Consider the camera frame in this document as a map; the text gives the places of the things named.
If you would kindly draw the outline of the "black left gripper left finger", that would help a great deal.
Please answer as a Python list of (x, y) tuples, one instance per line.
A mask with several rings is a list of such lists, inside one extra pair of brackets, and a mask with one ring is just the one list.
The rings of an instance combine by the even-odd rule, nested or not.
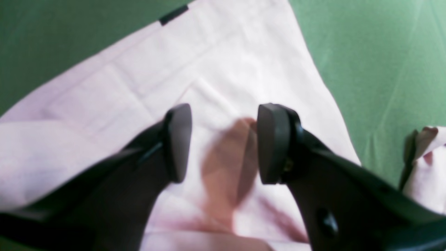
[(1, 236), (45, 251), (138, 251), (161, 192), (186, 175), (192, 111), (180, 104), (116, 154), (1, 214)]

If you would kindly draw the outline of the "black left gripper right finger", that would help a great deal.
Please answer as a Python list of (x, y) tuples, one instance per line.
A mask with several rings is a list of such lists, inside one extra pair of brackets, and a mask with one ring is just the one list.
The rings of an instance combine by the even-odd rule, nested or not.
[(287, 186), (312, 250), (445, 250), (444, 215), (335, 154), (294, 110), (259, 105), (257, 138), (261, 181)]

